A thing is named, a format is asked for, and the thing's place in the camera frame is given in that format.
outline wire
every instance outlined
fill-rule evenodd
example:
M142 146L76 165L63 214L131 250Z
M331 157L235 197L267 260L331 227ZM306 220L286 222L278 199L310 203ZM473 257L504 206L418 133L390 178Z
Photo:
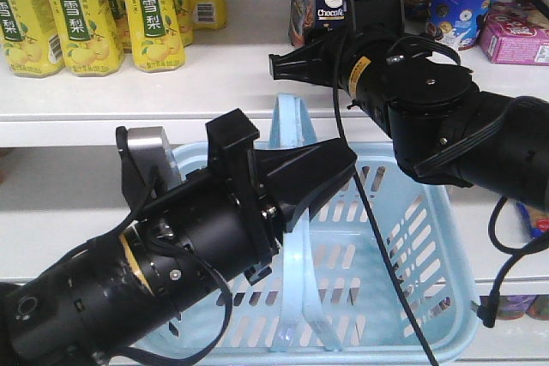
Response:
M498 275L494 279L487 302L479 306L477 310L477 316L482 320L482 324L489 328L494 327L496 323L500 289L511 268L524 256L533 255L534 253L539 253L543 250L549 249L549 231L526 243L521 248L511 248L499 241L498 235L496 234L496 222L498 221L499 214L504 208L506 202L507 197L502 196L498 203L496 203L496 206L492 211L492 215L490 216L490 220L488 221L488 237L490 238L490 241L496 249L506 255L510 255L510 258L501 266L498 271Z
M347 138L345 136L345 129L343 127L343 122L341 120L341 111L340 111L340 104L339 104L339 71L340 71L340 64L341 64L341 54L343 52L343 46L345 45L345 41L347 39L347 31L343 31L342 33L343 34L341 35L340 43L338 44L337 52L335 55L335 61L334 61L334 77L332 80L332 99L334 104L334 115L335 115L335 122L337 124L338 133L340 135L340 138L346 144L348 144ZM423 351L425 352L427 358L429 359L429 362L431 363L432 366L438 366L438 361L435 358L435 355L433 354L432 349L429 346L429 342L427 342L427 339L423 334L423 331L419 327L419 323L416 320L415 315L413 314L413 311L410 308L410 305L408 304L406 297L404 296L404 292L401 289L400 280L396 277L395 271L393 270L393 265L391 264L389 254L387 253L387 249L385 248L385 245L383 243L383 236L379 230L379 226L377 225L376 217L374 216L374 213L371 210L370 202L368 202L368 198L364 190L364 186L362 185L362 182L360 182L359 172L356 170L356 167L355 167L355 172L353 174L353 180L359 192L360 200L362 201L362 204L365 207L366 214L368 216L368 221L370 222L371 229L373 231L374 237L376 238L377 247L379 248L379 251L381 252L381 256L383 258L383 264L387 269L387 272L389 273L389 277L390 277L391 283L393 284L393 287L395 288L395 292L396 292L396 295L398 296L398 300L400 301L401 306L404 309L404 312L406 313L406 316L410 321L410 324L412 325L413 331L415 332L419 340L419 343L423 348Z
M184 358L175 359L171 357L163 357L150 351L144 351L141 349L136 349L134 347L120 347L117 348L113 356L124 356L129 359L132 359L138 363L144 364L146 366L191 366L195 363L198 363L200 360L205 358L220 342L221 338L225 334L229 323L232 317L232 293L229 287L229 284L223 277L223 275L214 267L209 265L204 259L200 256L195 255L183 248L179 248L173 244L170 244L165 241L160 241L155 238L154 235L149 231L147 235L148 247L154 253L163 256L177 258L191 259L196 264L198 264L202 269L204 269L218 285L221 291L221 297L225 304L225 315L223 317L223 323L221 325L220 331L217 336L203 349L198 352Z
M148 202L148 199L151 195L151 192L153 191L153 187L156 184L156 180L158 178L158 168L155 166L151 168L151 171L149 173L149 179L148 184L145 186L145 188L142 191L141 198L136 204L136 207L130 210L128 215L120 222L114 229L107 232L104 236L119 236L136 218L141 214L143 208ZM53 265L48 267L45 272L48 270L52 270L54 267L61 265L67 261L70 261L71 259L74 259L79 254L84 253L87 251L87 243L80 244L73 248L72 250L65 253L58 261L56 261Z

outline robotic arm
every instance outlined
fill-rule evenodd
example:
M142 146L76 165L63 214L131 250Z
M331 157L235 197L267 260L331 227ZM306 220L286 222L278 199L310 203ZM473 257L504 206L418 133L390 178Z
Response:
M226 327L226 279L267 276L283 233L306 208L314 216L354 171L356 155L340 139L256 150L259 133L240 110L207 132L208 166L182 181L161 130L118 128L131 213L26 285L0 284L0 365L97 366L116 355L198 362L219 338L186 363L128 346L218 289Z
M477 184L549 208L549 104L482 92L453 50L406 35L400 0L348 0L347 26L285 55L275 79L345 90L420 183ZM433 52L455 64L434 63Z

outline screw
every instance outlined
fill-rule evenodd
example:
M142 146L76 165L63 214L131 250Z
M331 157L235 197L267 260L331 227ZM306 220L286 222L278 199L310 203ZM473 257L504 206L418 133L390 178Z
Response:
M267 206L267 210L262 210L261 215L265 220L267 220L268 218L273 218L274 216L276 216L276 207Z
M181 271L178 269L173 269L170 272L170 280L180 280L181 279Z
M393 55L387 57L387 64L395 64L402 62L404 60L404 55Z

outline plastic shopping basket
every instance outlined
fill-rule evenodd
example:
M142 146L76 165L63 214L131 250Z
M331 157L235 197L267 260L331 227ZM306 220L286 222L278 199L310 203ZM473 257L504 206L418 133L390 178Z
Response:
M269 146L316 140L304 103L281 95ZM398 168L390 143L354 143L357 167L395 272L440 363L467 347L478 322L473 276L443 187L416 183ZM175 149L182 175L204 167L205 142ZM353 182L309 223L286 234L273 273L250 286L231 282L234 311L201 364L428 364L397 299ZM223 318L211 294L138 345L169 357L202 349Z

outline basket handle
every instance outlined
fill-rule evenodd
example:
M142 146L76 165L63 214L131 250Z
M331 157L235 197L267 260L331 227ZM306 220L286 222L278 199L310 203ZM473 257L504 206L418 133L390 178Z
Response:
M301 147L317 142L305 102L291 94L278 95L273 112L269 148ZM309 211L292 233L284 234L282 305L271 351L287 351L302 318L311 325L328 351L343 346L323 312L313 267Z

